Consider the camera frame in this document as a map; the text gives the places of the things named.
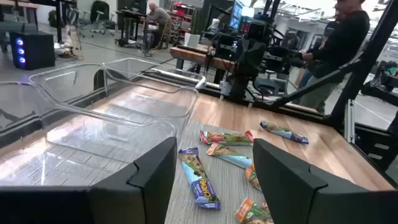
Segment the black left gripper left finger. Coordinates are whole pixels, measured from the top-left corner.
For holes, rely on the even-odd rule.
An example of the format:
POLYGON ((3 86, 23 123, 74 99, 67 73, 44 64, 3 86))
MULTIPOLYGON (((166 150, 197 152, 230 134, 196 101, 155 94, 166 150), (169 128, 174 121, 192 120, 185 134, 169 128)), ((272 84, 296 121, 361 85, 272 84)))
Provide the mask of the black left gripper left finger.
POLYGON ((164 223, 174 184, 177 138, 169 137, 93 185, 95 223, 164 223))

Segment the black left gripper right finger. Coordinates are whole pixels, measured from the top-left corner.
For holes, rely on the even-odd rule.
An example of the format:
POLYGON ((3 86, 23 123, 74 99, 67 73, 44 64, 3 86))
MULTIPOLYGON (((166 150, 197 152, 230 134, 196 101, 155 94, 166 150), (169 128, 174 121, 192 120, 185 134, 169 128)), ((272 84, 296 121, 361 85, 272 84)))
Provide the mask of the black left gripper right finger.
POLYGON ((367 190, 263 140, 254 167, 275 223, 367 223, 367 190))

